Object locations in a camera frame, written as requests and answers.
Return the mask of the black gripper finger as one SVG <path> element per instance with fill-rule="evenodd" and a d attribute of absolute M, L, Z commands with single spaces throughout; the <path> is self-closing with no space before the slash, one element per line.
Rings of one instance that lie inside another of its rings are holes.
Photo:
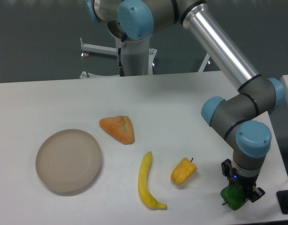
<path fill-rule="evenodd" d="M 222 174 L 229 183 L 234 183 L 234 171 L 230 159 L 226 159 L 221 163 Z"/>
<path fill-rule="evenodd" d="M 252 203 L 257 201 L 264 195 L 265 191 L 262 188 L 257 187 L 256 185 L 249 185 L 246 187 L 246 199 L 248 199 Z"/>

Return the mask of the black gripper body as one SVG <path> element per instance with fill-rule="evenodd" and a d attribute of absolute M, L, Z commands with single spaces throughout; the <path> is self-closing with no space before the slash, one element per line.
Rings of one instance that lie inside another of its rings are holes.
<path fill-rule="evenodd" d="M 260 169 L 247 170 L 239 166 L 232 166 L 230 172 L 230 185 L 240 185 L 244 190 L 253 190 L 256 186 Z"/>

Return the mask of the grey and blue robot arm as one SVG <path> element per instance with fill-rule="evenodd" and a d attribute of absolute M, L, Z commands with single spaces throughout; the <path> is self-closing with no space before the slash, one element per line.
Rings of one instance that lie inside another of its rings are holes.
<path fill-rule="evenodd" d="M 204 120 L 233 149 L 233 158 L 221 164 L 230 185 L 252 202 L 265 192 L 256 186 L 272 134 L 255 118 L 285 99 L 285 88 L 275 78 L 264 78 L 233 44 L 211 16 L 204 0 L 88 0 L 91 19 L 104 21 L 117 39 L 120 76 L 147 75 L 149 40 L 155 32 L 180 23 L 215 61 L 238 95 L 209 99 L 202 107 Z"/>

